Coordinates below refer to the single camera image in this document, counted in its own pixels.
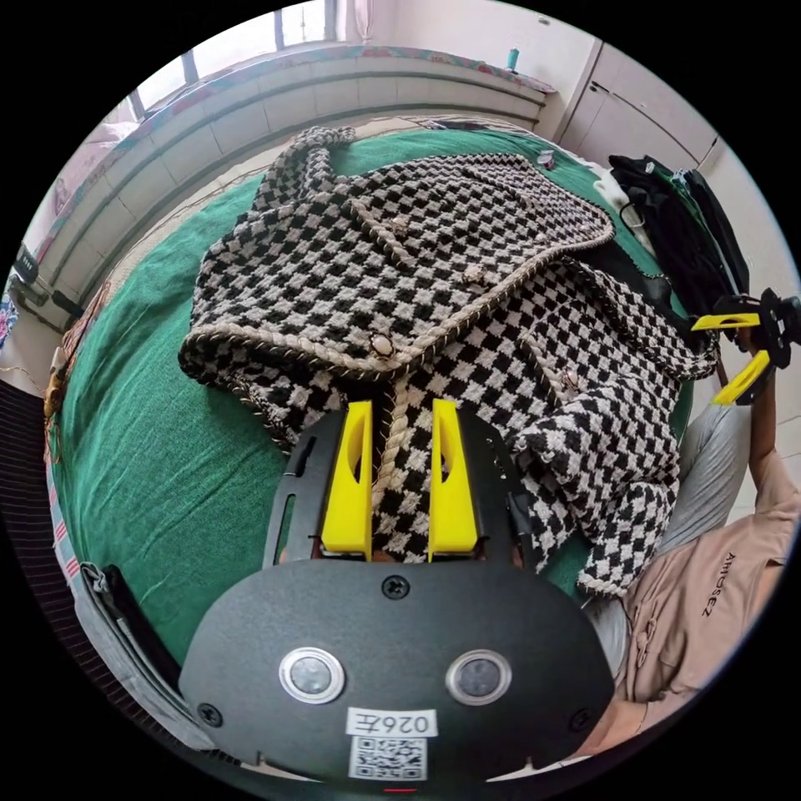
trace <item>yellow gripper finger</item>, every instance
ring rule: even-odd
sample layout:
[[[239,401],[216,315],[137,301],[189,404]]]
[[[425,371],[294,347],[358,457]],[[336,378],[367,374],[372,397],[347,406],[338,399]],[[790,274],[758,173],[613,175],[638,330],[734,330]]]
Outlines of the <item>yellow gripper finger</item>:
[[[321,539],[331,553],[373,554],[373,413],[368,400],[351,403],[340,438]]]
[[[734,376],[734,378],[715,395],[713,403],[718,403],[721,406],[730,406],[732,403],[736,403],[737,398],[761,376],[769,364],[770,356],[768,352],[766,350],[758,350],[757,354],[749,361],[745,370]]]
[[[693,331],[709,331],[722,328],[755,328],[759,325],[758,312],[743,312],[733,315],[704,315],[699,317]]]
[[[472,553],[478,542],[455,403],[434,401],[431,440],[429,562],[436,554]],[[447,475],[443,475],[443,462]]]

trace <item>window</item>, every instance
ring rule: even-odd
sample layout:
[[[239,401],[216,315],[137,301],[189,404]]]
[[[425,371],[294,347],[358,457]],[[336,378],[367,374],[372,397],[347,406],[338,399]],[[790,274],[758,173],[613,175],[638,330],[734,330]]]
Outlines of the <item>window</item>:
[[[180,58],[165,64],[139,86],[137,92],[145,108],[154,106],[184,86],[184,65]]]
[[[284,46],[320,42],[325,39],[325,3],[298,3],[281,12],[284,23]]]
[[[222,70],[284,48],[335,38],[336,0],[307,0],[248,20],[163,66],[130,96],[137,119],[155,113],[187,87]]]
[[[232,64],[275,50],[275,15],[270,13],[206,39],[193,48],[192,55],[198,76],[207,78]]]

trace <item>black metal plate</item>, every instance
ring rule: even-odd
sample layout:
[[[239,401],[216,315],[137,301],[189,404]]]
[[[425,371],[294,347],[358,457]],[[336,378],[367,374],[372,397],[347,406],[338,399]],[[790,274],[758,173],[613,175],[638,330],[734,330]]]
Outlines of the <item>black metal plate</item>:
[[[411,585],[401,600],[381,592],[391,575]],[[298,702],[280,685],[282,657],[307,646],[345,669],[345,691],[331,703]],[[498,701],[467,707],[445,676],[478,648],[502,654],[513,678]],[[600,642],[571,598],[530,572],[480,562],[317,560],[256,573],[206,614],[179,684],[193,710],[219,710],[218,728],[200,722],[226,753],[332,783],[348,782],[348,707],[435,709],[430,781],[475,782],[529,757],[541,768],[574,753],[613,692]]]

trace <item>white cabinet door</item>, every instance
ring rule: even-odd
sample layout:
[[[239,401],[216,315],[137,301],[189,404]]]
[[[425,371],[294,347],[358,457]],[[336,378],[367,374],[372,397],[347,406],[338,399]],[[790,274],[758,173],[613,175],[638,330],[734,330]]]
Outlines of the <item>white cabinet door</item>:
[[[673,137],[624,100],[600,90],[587,93],[592,106],[597,106],[592,123],[580,139],[581,132],[575,132],[575,141],[570,140],[572,132],[568,129],[562,140],[563,148],[607,168],[611,155],[630,159],[651,156],[671,170],[698,166],[698,161]]]
[[[610,155],[649,155],[670,169],[695,169],[715,136],[662,80],[604,44],[559,144],[605,167]]]
[[[664,128],[697,161],[701,161],[717,136],[714,128],[680,94],[650,70],[620,51],[617,51],[617,55],[621,66],[612,86],[607,88]],[[606,86],[600,78],[596,80]]]

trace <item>qr code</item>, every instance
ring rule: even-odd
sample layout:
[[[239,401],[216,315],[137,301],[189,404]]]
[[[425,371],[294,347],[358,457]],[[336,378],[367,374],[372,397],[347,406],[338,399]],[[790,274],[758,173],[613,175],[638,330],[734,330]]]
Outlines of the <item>qr code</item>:
[[[425,738],[354,737],[350,747],[350,777],[426,780]]]

